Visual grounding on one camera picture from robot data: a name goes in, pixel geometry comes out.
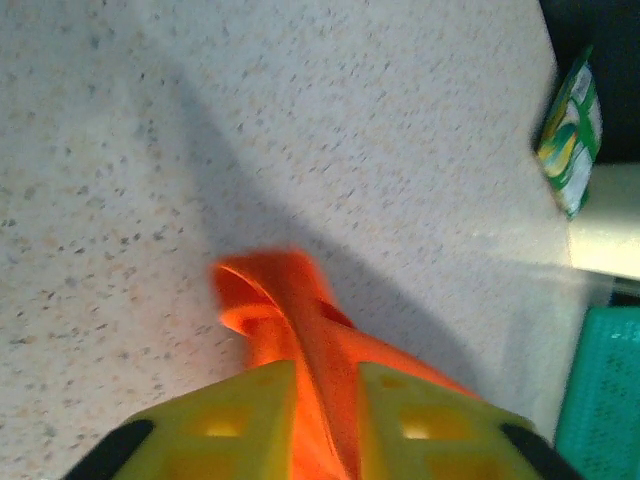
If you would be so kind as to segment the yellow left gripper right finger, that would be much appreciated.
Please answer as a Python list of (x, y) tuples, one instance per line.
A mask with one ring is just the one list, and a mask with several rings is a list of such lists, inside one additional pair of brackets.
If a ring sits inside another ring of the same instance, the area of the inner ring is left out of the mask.
[(528, 419), (384, 365), (357, 409), (361, 480), (585, 480)]

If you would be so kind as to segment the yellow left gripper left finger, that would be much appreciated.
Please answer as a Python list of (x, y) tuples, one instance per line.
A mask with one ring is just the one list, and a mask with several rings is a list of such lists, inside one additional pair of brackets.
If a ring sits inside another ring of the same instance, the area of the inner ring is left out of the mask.
[(296, 373), (272, 362), (138, 412), (64, 480), (291, 480)]

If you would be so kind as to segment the orange t-shirt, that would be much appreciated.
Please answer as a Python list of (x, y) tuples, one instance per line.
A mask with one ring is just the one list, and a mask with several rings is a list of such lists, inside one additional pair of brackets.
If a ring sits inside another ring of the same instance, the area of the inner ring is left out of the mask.
[(311, 258), (296, 250), (227, 256), (209, 268), (219, 318), (247, 339), (246, 365), (295, 363), (293, 480), (359, 480), (358, 366), (373, 362), (459, 393), (464, 386), (356, 328)]

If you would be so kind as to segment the teal plastic basket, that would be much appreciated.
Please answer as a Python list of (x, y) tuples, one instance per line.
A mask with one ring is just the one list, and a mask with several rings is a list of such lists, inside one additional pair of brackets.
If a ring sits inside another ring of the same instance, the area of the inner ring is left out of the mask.
[(555, 446), (587, 480), (640, 480), (640, 307), (588, 311)]

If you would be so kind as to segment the cream knife block pink rim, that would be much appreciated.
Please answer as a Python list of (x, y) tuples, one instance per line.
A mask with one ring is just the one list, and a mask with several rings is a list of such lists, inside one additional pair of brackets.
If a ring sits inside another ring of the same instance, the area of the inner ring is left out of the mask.
[(594, 168), (568, 239), (573, 267), (640, 281), (640, 163)]

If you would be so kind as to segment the green snack packet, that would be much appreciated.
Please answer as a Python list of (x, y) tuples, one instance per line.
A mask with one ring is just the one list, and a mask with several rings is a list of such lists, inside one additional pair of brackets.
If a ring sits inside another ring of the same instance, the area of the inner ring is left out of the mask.
[(593, 48), (574, 60), (546, 115), (536, 156), (559, 209), (573, 219), (588, 197), (602, 143), (602, 115), (589, 63)]

